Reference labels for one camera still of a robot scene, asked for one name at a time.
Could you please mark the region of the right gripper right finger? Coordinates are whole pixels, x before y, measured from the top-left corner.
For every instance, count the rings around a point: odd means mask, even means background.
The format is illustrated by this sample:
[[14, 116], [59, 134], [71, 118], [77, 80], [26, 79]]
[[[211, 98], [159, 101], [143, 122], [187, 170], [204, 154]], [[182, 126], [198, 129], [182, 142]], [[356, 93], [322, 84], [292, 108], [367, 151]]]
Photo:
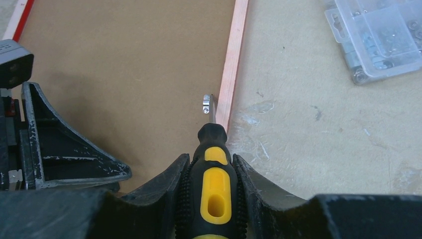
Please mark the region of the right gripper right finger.
[[233, 165], [244, 189], [254, 239], [419, 239], [422, 198], [415, 195], [317, 194], [302, 199], [255, 171]]

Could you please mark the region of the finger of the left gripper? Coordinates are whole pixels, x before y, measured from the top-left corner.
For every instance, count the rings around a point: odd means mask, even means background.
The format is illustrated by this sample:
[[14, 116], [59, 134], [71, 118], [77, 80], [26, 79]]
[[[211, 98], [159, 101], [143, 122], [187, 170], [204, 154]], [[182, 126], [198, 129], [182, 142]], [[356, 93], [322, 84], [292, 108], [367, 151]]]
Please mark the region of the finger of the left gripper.
[[88, 188], [129, 179], [130, 167], [73, 129], [53, 109], [39, 84], [21, 88], [24, 127], [20, 154], [26, 189]]

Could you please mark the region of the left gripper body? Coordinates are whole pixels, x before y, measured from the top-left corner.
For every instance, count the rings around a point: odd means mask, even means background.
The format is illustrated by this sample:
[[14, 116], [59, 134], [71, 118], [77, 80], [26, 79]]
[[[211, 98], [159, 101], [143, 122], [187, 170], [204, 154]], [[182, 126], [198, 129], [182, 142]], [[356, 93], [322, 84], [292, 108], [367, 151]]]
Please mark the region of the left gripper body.
[[19, 153], [21, 126], [19, 100], [11, 96], [11, 90], [0, 90], [0, 189], [22, 189], [23, 171]]

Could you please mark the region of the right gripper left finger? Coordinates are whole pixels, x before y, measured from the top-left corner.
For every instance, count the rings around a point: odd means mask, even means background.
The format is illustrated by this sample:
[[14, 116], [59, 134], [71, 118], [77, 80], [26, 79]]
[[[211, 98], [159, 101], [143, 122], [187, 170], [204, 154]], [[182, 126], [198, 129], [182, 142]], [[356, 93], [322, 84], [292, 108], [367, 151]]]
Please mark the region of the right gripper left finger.
[[106, 189], [1, 192], [3, 239], [168, 239], [176, 191], [190, 163], [181, 154], [165, 171], [123, 197]]

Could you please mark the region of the black yellow screwdriver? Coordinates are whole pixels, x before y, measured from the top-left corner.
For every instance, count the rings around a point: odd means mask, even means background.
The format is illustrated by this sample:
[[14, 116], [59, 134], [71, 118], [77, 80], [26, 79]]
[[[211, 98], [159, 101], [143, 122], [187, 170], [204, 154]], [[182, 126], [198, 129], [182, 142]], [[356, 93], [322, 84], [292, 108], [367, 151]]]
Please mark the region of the black yellow screwdriver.
[[209, 122], [198, 131], [199, 146], [182, 174], [175, 214], [177, 239], [244, 239], [247, 210], [241, 179], [216, 122], [214, 95], [204, 95]]

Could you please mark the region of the red picture frame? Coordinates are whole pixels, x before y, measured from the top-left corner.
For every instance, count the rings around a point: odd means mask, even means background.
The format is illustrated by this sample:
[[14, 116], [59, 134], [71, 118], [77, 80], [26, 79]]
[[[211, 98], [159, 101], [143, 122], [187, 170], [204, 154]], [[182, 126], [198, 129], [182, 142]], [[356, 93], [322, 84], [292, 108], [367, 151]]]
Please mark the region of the red picture frame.
[[127, 163], [128, 193], [193, 154], [218, 94], [232, 0], [37, 0], [20, 43], [79, 133]]

